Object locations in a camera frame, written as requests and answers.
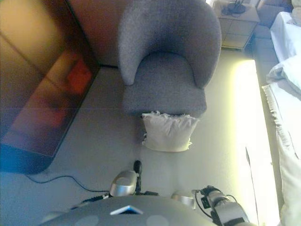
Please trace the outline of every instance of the nightstand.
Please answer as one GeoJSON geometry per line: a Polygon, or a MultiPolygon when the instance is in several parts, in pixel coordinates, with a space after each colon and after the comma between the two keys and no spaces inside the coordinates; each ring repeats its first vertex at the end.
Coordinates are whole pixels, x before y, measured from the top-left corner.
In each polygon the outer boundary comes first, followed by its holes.
{"type": "Polygon", "coordinates": [[[246,11],[240,15],[223,15],[222,9],[228,4],[228,2],[215,1],[213,5],[221,24],[222,47],[243,50],[260,20],[256,8],[247,4],[244,4],[246,11]]]}

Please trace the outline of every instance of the gray armchair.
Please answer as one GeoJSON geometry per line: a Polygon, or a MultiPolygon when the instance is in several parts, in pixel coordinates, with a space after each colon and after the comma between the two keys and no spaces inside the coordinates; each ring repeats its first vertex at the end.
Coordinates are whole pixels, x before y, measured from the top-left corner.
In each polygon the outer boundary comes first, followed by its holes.
{"type": "Polygon", "coordinates": [[[204,0],[134,0],[119,25],[118,51],[126,113],[206,110],[221,29],[204,0]]]}

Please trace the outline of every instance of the bed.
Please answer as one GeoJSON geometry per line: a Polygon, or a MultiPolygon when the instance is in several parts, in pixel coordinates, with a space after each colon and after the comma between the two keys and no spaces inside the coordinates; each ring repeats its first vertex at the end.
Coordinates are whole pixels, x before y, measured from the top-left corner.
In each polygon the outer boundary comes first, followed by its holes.
{"type": "Polygon", "coordinates": [[[280,12],[271,26],[279,64],[262,87],[276,125],[284,205],[282,226],[301,225],[301,27],[280,12]]]}

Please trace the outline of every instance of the power cord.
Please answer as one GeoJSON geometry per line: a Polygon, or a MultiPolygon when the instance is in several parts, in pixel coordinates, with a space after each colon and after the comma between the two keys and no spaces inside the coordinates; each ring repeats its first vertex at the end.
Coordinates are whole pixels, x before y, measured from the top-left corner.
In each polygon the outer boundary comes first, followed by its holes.
{"type": "Polygon", "coordinates": [[[28,175],[25,175],[29,180],[37,183],[37,184],[45,184],[45,183],[48,183],[48,182],[51,182],[53,180],[56,180],[56,179],[59,179],[59,178],[71,178],[72,180],[74,180],[81,188],[85,189],[86,191],[89,191],[89,192],[109,192],[107,190],[92,190],[92,189],[88,189],[86,188],[85,186],[83,186],[79,181],[77,181],[73,176],[69,176],[69,175],[63,175],[63,176],[58,176],[58,177],[55,177],[55,178],[52,178],[50,180],[47,180],[47,181],[37,181],[35,179],[33,179],[32,177],[28,176],[28,175]]]}
{"type": "Polygon", "coordinates": [[[231,195],[231,194],[227,194],[226,196],[230,196],[230,197],[232,197],[232,198],[235,200],[235,202],[237,202],[236,198],[235,198],[233,195],[231,195]]]}
{"type": "Polygon", "coordinates": [[[199,202],[198,202],[198,199],[197,199],[197,193],[198,193],[198,192],[200,192],[200,190],[198,190],[198,191],[196,191],[196,192],[194,193],[194,197],[196,198],[196,202],[197,202],[197,204],[198,204],[198,207],[201,209],[201,211],[202,211],[207,217],[209,217],[209,218],[212,219],[212,217],[211,217],[209,214],[207,214],[207,213],[203,210],[203,208],[200,206],[200,204],[199,204],[199,202]]]}

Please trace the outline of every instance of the white pillow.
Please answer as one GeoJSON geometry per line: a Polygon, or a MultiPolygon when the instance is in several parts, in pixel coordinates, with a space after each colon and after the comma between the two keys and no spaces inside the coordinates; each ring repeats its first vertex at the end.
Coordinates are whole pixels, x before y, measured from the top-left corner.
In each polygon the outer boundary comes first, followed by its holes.
{"type": "Polygon", "coordinates": [[[142,142],[147,148],[162,152],[182,152],[189,149],[190,136],[199,119],[184,114],[171,116],[152,112],[142,114],[146,138],[142,142]]]}
{"type": "Polygon", "coordinates": [[[280,172],[284,205],[281,209],[283,226],[299,226],[301,224],[301,160],[289,146],[279,149],[280,172]]]}
{"type": "Polygon", "coordinates": [[[301,55],[292,56],[276,66],[274,66],[269,74],[267,74],[267,82],[271,83],[275,80],[286,79],[290,86],[299,94],[301,94],[301,55]]]}
{"type": "Polygon", "coordinates": [[[301,0],[292,0],[292,5],[294,8],[301,7],[301,0]]]}
{"type": "Polygon", "coordinates": [[[295,25],[301,26],[301,7],[296,7],[293,9],[292,18],[295,25]]]}

